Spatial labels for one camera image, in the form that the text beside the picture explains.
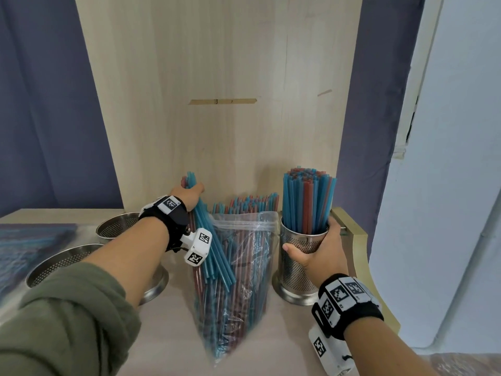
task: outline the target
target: green sleeve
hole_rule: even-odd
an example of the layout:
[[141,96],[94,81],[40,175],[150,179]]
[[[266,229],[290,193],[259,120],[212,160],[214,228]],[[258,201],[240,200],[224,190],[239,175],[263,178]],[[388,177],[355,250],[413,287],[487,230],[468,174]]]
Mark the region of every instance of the green sleeve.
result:
[[2,376],[115,375],[141,323],[121,285],[78,263],[47,277],[0,326]]

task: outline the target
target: person's left hand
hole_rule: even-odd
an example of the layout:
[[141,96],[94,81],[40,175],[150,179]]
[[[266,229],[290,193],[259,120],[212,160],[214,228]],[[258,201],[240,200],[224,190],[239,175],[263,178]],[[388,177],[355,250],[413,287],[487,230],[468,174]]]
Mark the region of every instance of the person's left hand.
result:
[[184,189],[180,185],[173,188],[170,192],[170,195],[173,195],[182,200],[186,209],[191,211],[195,208],[198,203],[198,198],[200,198],[200,194],[205,191],[205,186],[203,183],[197,183],[191,189]]

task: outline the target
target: black wristband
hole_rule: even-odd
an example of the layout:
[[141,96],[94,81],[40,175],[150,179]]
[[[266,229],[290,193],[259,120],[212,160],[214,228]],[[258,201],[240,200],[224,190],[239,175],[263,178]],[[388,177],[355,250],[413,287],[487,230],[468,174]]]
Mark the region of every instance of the black wristband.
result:
[[170,214],[164,213],[157,207],[167,198],[168,196],[159,199],[157,202],[155,202],[155,204],[152,207],[145,209],[139,216],[140,220],[148,216],[153,216],[165,224],[167,230],[169,231],[169,244],[167,245],[167,248],[165,250],[166,252],[172,248],[179,248],[181,246],[180,239],[182,235],[186,232],[186,227],[189,224],[189,217],[186,210],[186,206],[180,199],[178,199],[180,205],[174,208],[170,212]]
[[325,312],[322,311],[321,307],[319,306],[318,303],[315,303],[313,308],[312,308],[312,313],[313,316],[315,317],[319,327],[322,329],[323,333],[326,335],[326,337],[333,336],[336,339],[339,340],[344,340],[344,332],[347,329],[347,327],[356,321],[357,319],[360,318],[365,318],[365,317],[375,317],[379,318],[384,321],[383,314],[379,310],[378,306],[374,304],[372,301],[368,302],[357,302],[355,303],[352,307],[349,309],[342,311],[338,304],[335,303],[334,298],[330,294],[329,290],[327,290],[327,286],[334,282],[335,280],[339,278],[345,278],[349,277],[346,274],[343,273],[336,273],[326,279],[322,285],[319,288],[318,296],[321,298],[325,293],[328,293],[328,298],[330,300],[330,304],[333,306],[333,308],[336,309],[336,311],[339,313],[339,320],[337,323],[335,323],[334,327],[332,327],[328,321],[328,318],[325,316]]

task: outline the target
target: clear ziplock bag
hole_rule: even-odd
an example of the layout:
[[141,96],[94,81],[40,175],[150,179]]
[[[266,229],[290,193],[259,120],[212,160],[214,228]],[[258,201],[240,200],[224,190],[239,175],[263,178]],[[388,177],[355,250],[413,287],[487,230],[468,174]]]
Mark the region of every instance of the clear ziplock bag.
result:
[[236,278],[228,293],[220,279],[193,268],[193,317],[205,348],[219,362],[231,353],[266,312],[273,252],[279,244],[275,211],[211,216]]

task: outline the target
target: person's right arm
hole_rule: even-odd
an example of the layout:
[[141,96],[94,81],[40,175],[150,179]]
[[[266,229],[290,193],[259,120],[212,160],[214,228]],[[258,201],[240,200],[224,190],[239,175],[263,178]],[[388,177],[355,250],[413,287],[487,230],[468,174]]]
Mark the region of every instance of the person's right arm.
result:
[[[291,259],[303,266],[316,287],[336,273],[348,274],[341,227],[332,217],[329,226],[329,233],[314,253],[305,254],[292,244],[283,246]],[[381,319],[358,319],[346,328],[344,337],[360,376],[436,376]]]

